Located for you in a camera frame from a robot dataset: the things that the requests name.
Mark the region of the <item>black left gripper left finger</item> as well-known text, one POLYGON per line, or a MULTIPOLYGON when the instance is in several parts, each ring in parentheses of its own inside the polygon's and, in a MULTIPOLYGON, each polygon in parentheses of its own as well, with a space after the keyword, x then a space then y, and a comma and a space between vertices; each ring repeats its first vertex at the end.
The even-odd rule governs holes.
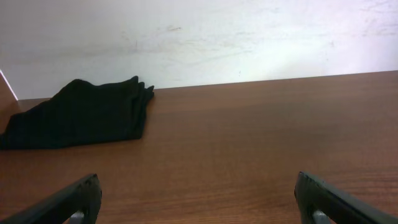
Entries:
POLYGON ((1 223, 64 223, 74 214, 79 223, 95 223, 102 190, 96 174, 88 174, 37 204, 1 220, 1 223))

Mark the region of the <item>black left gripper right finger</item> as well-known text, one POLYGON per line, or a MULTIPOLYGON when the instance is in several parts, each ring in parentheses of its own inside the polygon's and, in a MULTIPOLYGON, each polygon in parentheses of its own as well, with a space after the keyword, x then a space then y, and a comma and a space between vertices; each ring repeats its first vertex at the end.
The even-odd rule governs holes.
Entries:
POLYGON ((307 172, 299 172, 294 195, 302 223, 393 224, 384 213, 307 172))

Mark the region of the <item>black shorts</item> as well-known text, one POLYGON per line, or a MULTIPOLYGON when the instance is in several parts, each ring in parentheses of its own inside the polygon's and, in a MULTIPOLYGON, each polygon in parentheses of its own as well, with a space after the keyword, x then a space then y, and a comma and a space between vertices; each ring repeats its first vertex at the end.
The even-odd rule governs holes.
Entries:
POLYGON ((10 117, 1 149, 59 149, 140 139, 154 97, 138 77, 93 85, 75 79, 51 99, 10 117))

